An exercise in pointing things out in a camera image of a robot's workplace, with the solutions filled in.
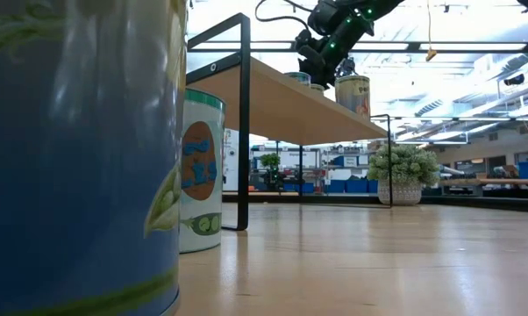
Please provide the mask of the yellow hanging tag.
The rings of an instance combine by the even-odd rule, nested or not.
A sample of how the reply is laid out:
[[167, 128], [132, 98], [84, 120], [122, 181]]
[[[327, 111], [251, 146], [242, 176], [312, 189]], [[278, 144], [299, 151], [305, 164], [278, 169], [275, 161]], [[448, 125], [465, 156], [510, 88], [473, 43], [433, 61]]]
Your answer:
[[432, 9], [431, 9], [431, 0], [426, 0], [426, 9], [427, 9], [427, 32], [428, 32], [428, 49], [425, 61], [431, 61], [436, 55], [437, 51], [432, 47]]

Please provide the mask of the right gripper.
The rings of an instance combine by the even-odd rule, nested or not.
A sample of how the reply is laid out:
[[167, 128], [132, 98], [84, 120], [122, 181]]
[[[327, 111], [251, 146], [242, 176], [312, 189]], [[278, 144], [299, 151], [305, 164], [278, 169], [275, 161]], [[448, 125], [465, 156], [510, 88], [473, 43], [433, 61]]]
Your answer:
[[374, 22], [366, 19], [342, 19], [321, 39], [314, 39], [309, 30], [302, 30], [295, 40], [296, 51], [303, 56], [299, 71], [310, 75], [312, 83], [326, 86], [337, 77], [356, 75], [350, 50], [364, 35], [374, 34]]

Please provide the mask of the black frame wooden shelf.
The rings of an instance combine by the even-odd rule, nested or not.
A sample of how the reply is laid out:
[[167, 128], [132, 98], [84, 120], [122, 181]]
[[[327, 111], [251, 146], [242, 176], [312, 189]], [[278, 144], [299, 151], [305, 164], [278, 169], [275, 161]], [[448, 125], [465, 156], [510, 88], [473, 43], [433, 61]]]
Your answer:
[[287, 77], [251, 56], [251, 20], [237, 13], [197, 34], [188, 51], [240, 28], [239, 49], [187, 74], [187, 86], [226, 102], [225, 127], [239, 132], [237, 223], [224, 230], [244, 231], [249, 220], [249, 135], [282, 140], [299, 147], [389, 137], [370, 120], [335, 104], [318, 91]]

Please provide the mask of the wooden table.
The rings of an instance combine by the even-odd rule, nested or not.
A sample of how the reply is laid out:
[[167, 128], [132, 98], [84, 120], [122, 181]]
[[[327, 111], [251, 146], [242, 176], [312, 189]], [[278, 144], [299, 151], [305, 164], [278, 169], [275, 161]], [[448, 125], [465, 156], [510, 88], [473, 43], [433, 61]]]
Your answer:
[[512, 178], [483, 178], [483, 179], [452, 179], [452, 180], [440, 180], [439, 186], [442, 188], [442, 194], [445, 195], [449, 192], [451, 187], [470, 187], [474, 197], [482, 197], [482, 187], [488, 184], [499, 184], [499, 185], [525, 185], [528, 187], [528, 179], [512, 179]]

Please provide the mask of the green plant in white pot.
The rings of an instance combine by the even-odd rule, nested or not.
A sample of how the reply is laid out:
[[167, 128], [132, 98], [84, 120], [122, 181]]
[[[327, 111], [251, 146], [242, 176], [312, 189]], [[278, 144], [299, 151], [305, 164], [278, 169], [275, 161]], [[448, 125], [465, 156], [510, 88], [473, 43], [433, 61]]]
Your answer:
[[384, 205], [411, 206], [420, 202], [424, 186], [438, 179], [437, 156], [414, 145], [383, 145], [369, 158], [367, 178], [378, 184]]

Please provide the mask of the black table edge rail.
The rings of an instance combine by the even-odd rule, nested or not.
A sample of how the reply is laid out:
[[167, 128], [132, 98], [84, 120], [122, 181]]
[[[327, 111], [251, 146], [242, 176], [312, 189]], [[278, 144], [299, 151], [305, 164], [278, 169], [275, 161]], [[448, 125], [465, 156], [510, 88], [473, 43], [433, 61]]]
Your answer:
[[[307, 204], [307, 205], [364, 205], [385, 207], [377, 196], [313, 196], [299, 197], [295, 192], [250, 192], [248, 203]], [[450, 205], [492, 209], [499, 211], [528, 212], [528, 199], [503, 197], [422, 197], [421, 205]]]

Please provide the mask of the metal storage rack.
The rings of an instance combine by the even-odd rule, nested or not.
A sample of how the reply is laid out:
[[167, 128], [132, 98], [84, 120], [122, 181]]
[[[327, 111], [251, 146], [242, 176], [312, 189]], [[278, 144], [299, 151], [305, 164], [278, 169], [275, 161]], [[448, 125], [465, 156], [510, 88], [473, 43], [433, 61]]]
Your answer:
[[[314, 192], [303, 194], [301, 191], [295, 192], [299, 196], [338, 196], [338, 195], [360, 195], [375, 193], [326, 193], [325, 186], [331, 180], [349, 179], [369, 179], [369, 155], [359, 148], [337, 147], [274, 147], [264, 146], [253, 147], [249, 157], [250, 174], [249, 189], [252, 191], [287, 193], [293, 191], [269, 191], [264, 184], [262, 176], [266, 170], [260, 163], [260, 158], [264, 154], [278, 154], [281, 158], [279, 170], [285, 175], [283, 184], [298, 183], [303, 187], [303, 183], [313, 183]], [[332, 160], [340, 155], [357, 156], [359, 166], [357, 168], [343, 168], [332, 165]]]

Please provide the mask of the peaches can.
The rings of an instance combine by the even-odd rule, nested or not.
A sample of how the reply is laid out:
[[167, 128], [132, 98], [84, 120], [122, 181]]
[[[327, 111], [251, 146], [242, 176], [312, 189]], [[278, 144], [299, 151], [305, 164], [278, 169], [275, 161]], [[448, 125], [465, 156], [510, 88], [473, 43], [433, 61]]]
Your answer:
[[335, 97], [338, 104], [370, 119], [370, 80], [364, 75], [346, 75], [335, 81]]

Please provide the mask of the small dark green plant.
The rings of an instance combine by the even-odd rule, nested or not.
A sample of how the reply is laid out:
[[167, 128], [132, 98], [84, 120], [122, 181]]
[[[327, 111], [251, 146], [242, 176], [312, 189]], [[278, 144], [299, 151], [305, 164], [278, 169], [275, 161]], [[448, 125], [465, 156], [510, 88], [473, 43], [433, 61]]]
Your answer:
[[278, 154], [264, 154], [260, 158], [262, 167], [266, 170], [266, 173], [262, 176], [264, 184], [267, 186], [269, 191], [282, 191], [283, 190], [283, 179], [285, 175], [279, 170], [281, 158]]

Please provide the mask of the red label can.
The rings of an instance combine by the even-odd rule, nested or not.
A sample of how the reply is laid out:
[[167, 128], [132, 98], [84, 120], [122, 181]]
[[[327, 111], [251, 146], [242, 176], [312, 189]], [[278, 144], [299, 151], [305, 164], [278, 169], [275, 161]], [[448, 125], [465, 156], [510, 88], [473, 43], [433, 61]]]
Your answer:
[[187, 88], [183, 108], [180, 251], [221, 242], [225, 102]]

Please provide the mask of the black ceiling beam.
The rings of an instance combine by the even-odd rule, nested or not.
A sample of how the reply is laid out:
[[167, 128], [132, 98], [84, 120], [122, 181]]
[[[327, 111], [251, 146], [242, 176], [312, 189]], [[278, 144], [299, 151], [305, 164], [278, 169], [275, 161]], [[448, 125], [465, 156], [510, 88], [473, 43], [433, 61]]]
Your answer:
[[[439, 54], [528, 54], [528, 42], [427, 42], [408, 41], [361, 41], [353, 46], [351, 53], [389, 53], [421, 54], [428, 49]], [[241, 49], [237, 41], [210, 41], [199, 44], [189, 51], [195, 53], [232, 52]], [[294, 41], [254, 41], [250, 44], [252, 52], [287, 53], [296, 52]]]

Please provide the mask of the blue peas can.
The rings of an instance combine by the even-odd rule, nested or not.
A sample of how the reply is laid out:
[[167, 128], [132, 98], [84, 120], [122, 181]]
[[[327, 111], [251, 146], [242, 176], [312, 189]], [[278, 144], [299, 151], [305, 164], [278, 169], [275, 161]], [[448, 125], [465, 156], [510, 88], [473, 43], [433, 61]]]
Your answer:
[[186, 0], [0, 0], [0, 316], [172, 316]]

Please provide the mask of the blue box on rack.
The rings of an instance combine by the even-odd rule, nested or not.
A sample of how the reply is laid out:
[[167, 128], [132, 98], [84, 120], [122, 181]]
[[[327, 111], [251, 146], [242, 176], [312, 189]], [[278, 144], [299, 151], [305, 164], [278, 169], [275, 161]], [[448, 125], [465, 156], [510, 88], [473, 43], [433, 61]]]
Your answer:
[[332, 160], [332, 165], [343, 168], [357, 168], [359, 166], [359, 158], [357, 156], [340, 155]]

